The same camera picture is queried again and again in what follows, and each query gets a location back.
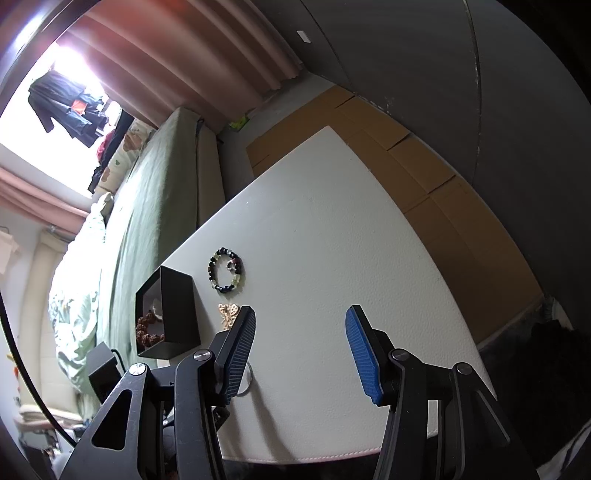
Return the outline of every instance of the pink curtain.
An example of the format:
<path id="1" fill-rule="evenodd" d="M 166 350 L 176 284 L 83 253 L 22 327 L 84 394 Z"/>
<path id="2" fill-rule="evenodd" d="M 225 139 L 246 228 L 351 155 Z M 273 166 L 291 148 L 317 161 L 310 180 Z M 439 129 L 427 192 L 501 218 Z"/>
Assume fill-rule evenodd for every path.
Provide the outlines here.
<path id="1" fill-rule="evenodd" d="M 102 0 L 59 43 L 83 54 L 109 97 L 155 127 L 186 106 L 218 132 L 300 69 L 248 0 Z"/>
<path id="2" fill-rule="evenodd" d="M 88 215 L 0 168 L 0 205 L 59 230 L 77 234 Z"/>

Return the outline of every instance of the black jacket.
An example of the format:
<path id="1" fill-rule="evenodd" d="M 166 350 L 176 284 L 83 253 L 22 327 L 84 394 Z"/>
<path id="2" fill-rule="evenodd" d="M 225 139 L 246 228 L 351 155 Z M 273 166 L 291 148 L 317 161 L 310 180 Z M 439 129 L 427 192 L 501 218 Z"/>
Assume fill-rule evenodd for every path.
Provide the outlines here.
<path id="1" fill-rule="evenodd" d="M 85 88 L 85 85 L 50 70 L 31 84 L 28 101 L 47 133 L 53 130 L 53 118 L 72 138 L 90 147 L 100 136 L 96 130 L 104 128 L 108 119 L 97 110 L 102 99 L 84 93 Z M 72 110 L 74 100 L 87 104 L 84 115 Z"/>

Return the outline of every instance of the blue gripper pad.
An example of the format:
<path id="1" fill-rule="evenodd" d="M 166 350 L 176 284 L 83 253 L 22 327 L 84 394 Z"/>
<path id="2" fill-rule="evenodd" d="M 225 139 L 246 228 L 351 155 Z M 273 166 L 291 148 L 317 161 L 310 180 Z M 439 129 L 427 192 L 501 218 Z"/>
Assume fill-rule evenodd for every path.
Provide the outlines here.
<path id="1" fill-rule="evenodd" d="M 379 405 L 384 392 L 379 383 L 378 361 L 369 346 L 368 338 L 353 307 L 347 310 L 345 315 L 345 332 L 363 391 L 368 397 L 371 397 L 374 404 Z"/>
<path id="2" fill-rule="evenodd" d="M 242 375 L 246 367 L 248 355 L 251 352 L 252 342 L 255 338 L 256 320 L 255 312 L 249 309 L 249 313 L 241 325 L 239 337 L 236 339 L 233 352 L 230 353 L 229 361 L 225 368 L 225 393 L 226 405 L 230 403 L 232 397 L 235 397 L 240 388 Z"/>

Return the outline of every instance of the wooden bead bracelet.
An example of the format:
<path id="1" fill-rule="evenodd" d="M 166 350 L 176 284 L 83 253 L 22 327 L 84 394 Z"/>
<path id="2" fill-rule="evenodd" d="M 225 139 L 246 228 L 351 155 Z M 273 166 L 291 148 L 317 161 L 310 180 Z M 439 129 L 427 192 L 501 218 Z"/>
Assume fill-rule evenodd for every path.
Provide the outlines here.
<path id="1" fill-rule="evenodd" d="M 135 326 L 135 340 L 145 348 L 156 345 L 156 343 L 164 340 L 164 334 L 162 335 L 150 335 L 148 333 L 148 325 L 156 322 L 162 322 L 152 310 L 148 310 L 145 317 L 140 317 L 138 323 Z"/>
<path id="2" fill-rule="evenodd" d="M 226 268 L 233 274 L 232 283 L 221 287 L 217 283 L 216 278 L 216 263 L 222 256 L 230 258 Z M 213 257 L 211 257 L 209 265 L 207 266 L 209 272 L 209 281 L 212 284 L 212 288 L 215 288 L 219 293 L 229 293 L 240 283 L 240 275 L 242 275 L 242 260 L 232 250 L 221 247 Z"/>

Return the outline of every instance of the pillow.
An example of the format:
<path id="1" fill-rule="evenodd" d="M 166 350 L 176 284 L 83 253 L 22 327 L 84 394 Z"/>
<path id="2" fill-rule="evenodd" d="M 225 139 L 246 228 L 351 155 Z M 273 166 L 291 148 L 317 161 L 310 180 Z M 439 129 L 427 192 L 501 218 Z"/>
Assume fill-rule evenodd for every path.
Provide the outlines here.
<path id="1" fill-rule="evenodd" d="M 90 213 L 56 268 L 49 292 L 49 318 L 56 340 L 57 363 L 81 393 L 93 395 L 86 354 L 95 346 L 99 281 L 105 243 L 106 210 L 113 196 L 105 193 Z"/>
<path id="2" fill-rule="evenodd" d="M 98 187 L 115 194 L 154 131 L 153 127 L 135 119 L 100 176 Z"/>

